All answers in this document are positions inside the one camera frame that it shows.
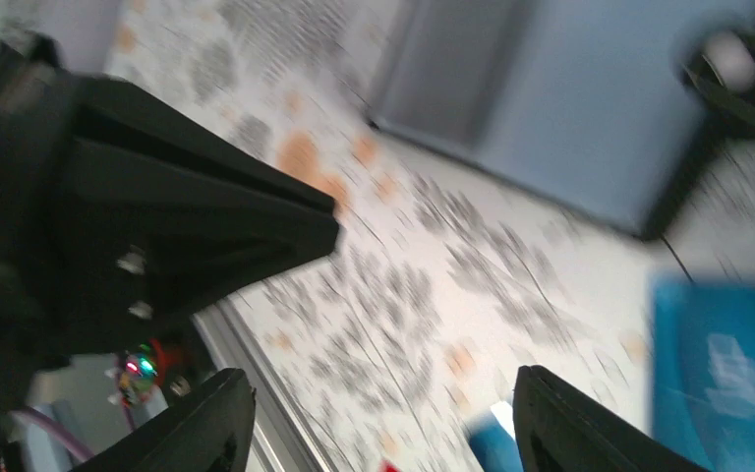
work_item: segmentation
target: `red wire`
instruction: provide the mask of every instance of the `red wire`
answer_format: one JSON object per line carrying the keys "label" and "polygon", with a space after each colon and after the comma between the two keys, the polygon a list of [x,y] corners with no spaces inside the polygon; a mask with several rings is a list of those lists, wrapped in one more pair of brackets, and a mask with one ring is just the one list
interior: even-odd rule
{"label": "red wire", "polygon": [[163,379],[166,377],[166,353],[163,352],[163,347],[160,346],[160,341],[155,338],[150,339],[151,347],[154,349],[154,355],[157,357],[157,380],[154,384],[157,386],[163,385]]}

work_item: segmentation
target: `screw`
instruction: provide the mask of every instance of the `screw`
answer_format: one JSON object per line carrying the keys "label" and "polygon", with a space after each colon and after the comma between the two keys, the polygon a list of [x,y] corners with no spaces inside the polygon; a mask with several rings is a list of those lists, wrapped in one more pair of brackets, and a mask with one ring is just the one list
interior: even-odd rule
{"label": "screw", "polygon": [[186,396],[190,391],[192,391],[190,383],[183,377],[179,377],[175,382],[172,383],[172,385],[169,386],[169,388],[178,396]]}
{"label": "screw", "polygon": [[143,275],[145,272],[143,250],[137,246],[130,246],[129,253],[117,260],[117,266],[128,273]]}
{"label": "screw", "polygon": [[151,305],[144,301],[140,301],[129,307],[129,313],[141,320],[151,320]]}

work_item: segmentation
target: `white label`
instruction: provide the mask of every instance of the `white label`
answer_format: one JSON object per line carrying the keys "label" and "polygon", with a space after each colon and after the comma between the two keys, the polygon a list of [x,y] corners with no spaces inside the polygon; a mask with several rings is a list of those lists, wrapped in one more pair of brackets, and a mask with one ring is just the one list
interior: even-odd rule
{"label": "white label", "polygon": [[711,406],[734,418],[755,418],[755,363],[733,336],[708,335],[710,373],[716,388],[705,388]]}
{"label": "white label", "polygon": [[491,406],[491,412],[505,431],[516,441],[516,430],[513,426],[513,407],[510,406],[510,403],[506,401],[495,403]]}

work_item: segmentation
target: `pink cable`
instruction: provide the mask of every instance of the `pink cable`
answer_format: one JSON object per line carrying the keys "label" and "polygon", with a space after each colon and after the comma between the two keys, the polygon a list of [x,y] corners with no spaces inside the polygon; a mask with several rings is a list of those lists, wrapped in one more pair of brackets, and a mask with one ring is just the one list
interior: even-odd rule
{"label": "pink cable", "polygon": [[68,449],[68,452],[71,452],[71,455],[81,463],[93,457],[93,452],[91,452],[80,440],[76,439],[70,431],[38,411],[25,407],[21,410],[14,411],[13,415],[26,423],[41,428],[45,433],[50,435],[51,438]]}

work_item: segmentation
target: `gray leaf pattern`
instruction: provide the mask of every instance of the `gray leaf pattern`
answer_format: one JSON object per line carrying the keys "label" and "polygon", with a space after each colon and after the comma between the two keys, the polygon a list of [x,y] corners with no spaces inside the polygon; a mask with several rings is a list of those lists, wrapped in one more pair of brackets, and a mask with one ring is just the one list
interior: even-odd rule
{"label": "gray leaf pattern", "polygon": [[267,82],[334,57],[352,9],[345,0],[223,0],[217,11]]}
{"label": "gray leaf pattern", "polygon": [[598,400],[602,405],[606,406],[609,409],[612,409],[617,404],[614,400],[614,395],[611,394],[611,390],[607,387],[607,385],[598,379],[592,379],[592,393],[595,395],[595,399]]}
{"label": "gray leaf pattern", "polygon": [[[298,391],[292,379],[286,377],[284,381],[289,390]],[[372,466],[369,463],[370,457],[374,457],[374,453],[360,432],[356,432],[351,438],[337,434],[341,420],[340,414],[326,393],[320,394],[319,408],[316,409],[305,408],[298,398],[295,401],[318,431],[319,441],[336,464],[344,470],[369,470]]]}
{"label": "gray leaf pattern", "polygon": [[[355,277],[345,277],[349,267]],[[427,310],[429,275],[409,265],[381,264],[374,254],[349,248],[317,278],[325,287],[320,296],[349,312],[343,334],[331,336],[324,358],[312,361],[318,377],[370,411],[414,409],[433,381],[433,359],[425,349],[437,318]]]}
{"label": "gray leaf pattern", "polygon": [[317,324],[317,303],[304,282],[285,275],[276,280],[266,280],[263,286],[265,298],[276,307],[276,315],[282,320],[296,318],[306,325]]}
{"label": "gray leaf pattern", "polygon": [[238,81],[230,44],[219,39],[204,46],[190,67],[198,102],[207,101],[217,90],[230,89]]}
{"label": "gray leaf pattern", "polygon": [[719,167],[702,179],[691,204],[703,208],[708,218],[755,221],[755,151],[744,150],[739,157],[733,151],[724,154]]}
{"label": "gray leaf pattern", "polygon": [[502,319],[522,328],[535,342],[572,349],[574,335],[583,326],[549,300],[547,286],[556,276],[543,251],[526,245],[507,225],[487,225],[464,195],[447,192],[421,177],[416,179],[415,189],[416,214],[422,226],[458,237],[457,245],[446,245],[452,256],[450,276],[456,285],[494,297],[498,301],[495,310]]}
{"label": "gray leaf pattern", "polygon": [[579,243],[584,236],[583,227],[583,218],[567,209],[563,209],[560,211],[559,217],[543,226],[543,234],[553,245],[563,241]]}
{"label": "gray leaf pattern", "polygon": [[629,381],[626,379],[626,376],[623,374],[620,367],[618,367],[617,362],[615,362],[609,354],[599,348],[595,348],[594,351],[595,357],[601,365],[601,369],[604,370],[604,373],[611,381],[618,384],[629,385]]}
{"label": "gray leaf pattern", "polygon": [[264,159],[270,141],[270,126],[253,115],[244,115],[227,142],[256,159]]}

